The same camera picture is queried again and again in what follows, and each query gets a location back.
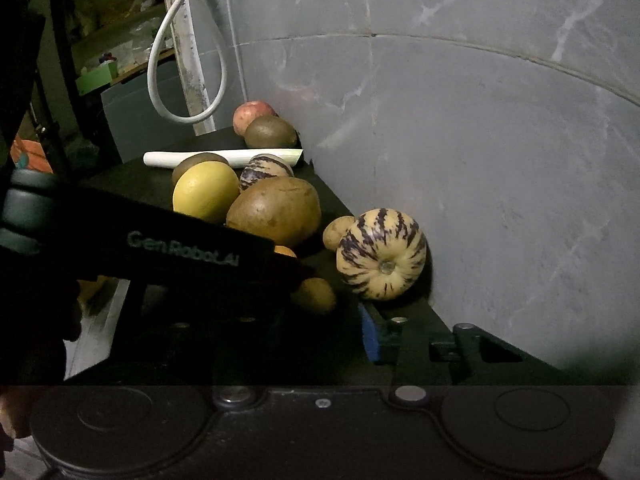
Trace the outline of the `small brown potato fruit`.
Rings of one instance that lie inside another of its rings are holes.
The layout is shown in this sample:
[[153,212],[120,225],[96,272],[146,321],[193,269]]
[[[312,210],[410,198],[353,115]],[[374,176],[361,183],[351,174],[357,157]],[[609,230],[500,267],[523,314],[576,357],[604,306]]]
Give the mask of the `small brown potato fruit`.
[[336,303],[332,286],[323,278],[307,278],[300,284],[297,299],[306,307],[319,311],[329,311]]

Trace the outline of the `large striped cream melon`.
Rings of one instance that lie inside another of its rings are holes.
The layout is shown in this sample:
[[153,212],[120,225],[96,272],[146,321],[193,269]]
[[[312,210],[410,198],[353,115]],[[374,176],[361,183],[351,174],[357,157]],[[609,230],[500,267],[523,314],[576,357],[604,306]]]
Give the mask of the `large striped cream melon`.
[[420,278],[429,254],[416,220],[397,209],[376,208],[347,228],[338,242],[336,270],[356,295],[392,300]]

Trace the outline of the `small tan fruit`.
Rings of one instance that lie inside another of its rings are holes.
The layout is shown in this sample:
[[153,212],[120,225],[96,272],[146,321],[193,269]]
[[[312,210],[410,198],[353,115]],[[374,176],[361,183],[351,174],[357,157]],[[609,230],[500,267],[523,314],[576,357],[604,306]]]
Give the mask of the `small tan fruit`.
[[341,216],[330,222],[322,234],[324,247],[330,252],[336,252],[340,240],[355,221],[354,216]]

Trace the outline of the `small orange fruit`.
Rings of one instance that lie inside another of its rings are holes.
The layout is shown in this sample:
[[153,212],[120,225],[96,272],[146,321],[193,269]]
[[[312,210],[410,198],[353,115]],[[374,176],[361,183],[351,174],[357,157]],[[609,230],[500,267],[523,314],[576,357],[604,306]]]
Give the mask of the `small orange fruit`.
[[292,257],[292,258],[296,258],[296,253],[293,252],[291,248],[288,248],[288,247],[283,246],[283,245],[274,246],[274,251],[277,254],[280,254],[280,255],[285,255],[285,256]]

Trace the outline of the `large brown round fruit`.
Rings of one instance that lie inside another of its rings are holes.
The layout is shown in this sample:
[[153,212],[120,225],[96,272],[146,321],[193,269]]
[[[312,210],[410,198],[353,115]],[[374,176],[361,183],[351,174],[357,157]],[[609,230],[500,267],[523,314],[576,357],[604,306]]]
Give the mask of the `large brown round fruit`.
[[259,180],[231,205],[226,226],[292,246],[319,229],[320,198],[306,180],[277,177]]

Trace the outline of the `yellow round fruit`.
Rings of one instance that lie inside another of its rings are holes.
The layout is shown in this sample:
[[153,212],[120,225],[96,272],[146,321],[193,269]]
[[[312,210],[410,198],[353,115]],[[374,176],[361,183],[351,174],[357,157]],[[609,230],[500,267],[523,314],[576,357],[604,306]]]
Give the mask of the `yellow round fruit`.
[[240,195],[239,178],[223,162],[200,162],[186,170],[172,192],[172,210],[178,214],[219,222]]

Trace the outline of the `white rolled paper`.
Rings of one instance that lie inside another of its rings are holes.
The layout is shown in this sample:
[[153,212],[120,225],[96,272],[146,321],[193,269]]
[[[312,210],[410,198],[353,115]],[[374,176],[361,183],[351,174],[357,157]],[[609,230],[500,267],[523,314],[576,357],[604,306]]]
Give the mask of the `white rolled paper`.
[[142,156],[145,166],[174,169],[180,162],[195,155],[215,154],[223,157],[231,167],[240,168],[257,155],[274,155],[285,160],[290,166],[295,166],[303,155],[301,148],[246,148],[245,150],[213,150],[199,152],[146,152]]

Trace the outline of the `grey box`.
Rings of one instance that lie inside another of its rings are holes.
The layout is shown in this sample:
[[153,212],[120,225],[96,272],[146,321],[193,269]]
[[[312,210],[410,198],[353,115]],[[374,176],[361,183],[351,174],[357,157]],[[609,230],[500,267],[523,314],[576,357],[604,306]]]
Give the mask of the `grey box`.
[[[178,64],[173,58],[157,65],[157,88],[168,110],[186,116]],[[168,122],[157,113],[149,97],[146,73],[115,84],[101,94],[101,99],[122,162],[195,136],[192,126]]]

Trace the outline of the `green box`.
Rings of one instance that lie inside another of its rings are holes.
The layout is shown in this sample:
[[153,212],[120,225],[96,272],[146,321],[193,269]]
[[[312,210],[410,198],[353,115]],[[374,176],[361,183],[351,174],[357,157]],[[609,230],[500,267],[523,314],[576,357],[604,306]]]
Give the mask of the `green box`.
[[97,68],[83,73],[76,79],[76,87],[78,93],[84,96],[96,89],[111,84],[118,76],[117,62],[115,60],[107,60],[101,63]]

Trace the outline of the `brown kiwi near paper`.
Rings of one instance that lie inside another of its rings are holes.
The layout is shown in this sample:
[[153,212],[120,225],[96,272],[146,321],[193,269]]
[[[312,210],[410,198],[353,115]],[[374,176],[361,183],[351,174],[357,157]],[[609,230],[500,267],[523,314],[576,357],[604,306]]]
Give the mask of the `brown kiwi near paper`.
[[172,170],[171,174],[171,182],[172,185],[176,185],[180,178],[192,167],[201,164],[202,162],[222,162],[229,166],[229,162],[224,157],[215,154],[215,153],[198,153],[192,155],[182,162],[179,162],[177,166],[175,166],[174,170]]

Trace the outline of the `small striped melon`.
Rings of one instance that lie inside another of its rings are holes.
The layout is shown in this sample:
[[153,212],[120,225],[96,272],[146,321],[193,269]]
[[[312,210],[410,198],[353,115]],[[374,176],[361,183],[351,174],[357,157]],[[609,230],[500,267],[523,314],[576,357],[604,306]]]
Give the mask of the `small striped melon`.
[[293,168],[281,157],[271,154],[258,154],[250,159],[240,174],[240,191],[246,191],[261,180],[293,176]]

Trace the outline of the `red apple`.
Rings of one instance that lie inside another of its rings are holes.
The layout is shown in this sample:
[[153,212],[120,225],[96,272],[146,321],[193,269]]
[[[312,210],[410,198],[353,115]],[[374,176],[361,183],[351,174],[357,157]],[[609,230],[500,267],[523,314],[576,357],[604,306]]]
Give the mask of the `red apple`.
[[262,116],[277,116],[277,112],[265,101],[245,102],[234,111],[232,128],[238,136],[245,136],[248,126]]

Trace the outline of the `dark kiwi by wall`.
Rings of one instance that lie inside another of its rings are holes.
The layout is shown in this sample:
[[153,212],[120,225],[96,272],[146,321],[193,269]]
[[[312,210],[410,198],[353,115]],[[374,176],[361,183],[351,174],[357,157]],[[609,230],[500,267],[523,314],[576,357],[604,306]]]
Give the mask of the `dark kiwi by wall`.
[[297,132],[280,117],[262,116],[248,125],[244,141],[249,148],[294,148]]

